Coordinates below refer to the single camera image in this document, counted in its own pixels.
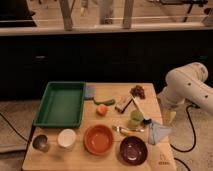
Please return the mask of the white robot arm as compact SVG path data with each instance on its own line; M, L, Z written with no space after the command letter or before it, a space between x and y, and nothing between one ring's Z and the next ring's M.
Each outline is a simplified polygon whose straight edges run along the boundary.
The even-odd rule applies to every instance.
M157 95L163 123L169 125L176 116L175 108L189 100L213 115L213 88L205 84L206 66L193 62L170 70L165 77L166 86Z

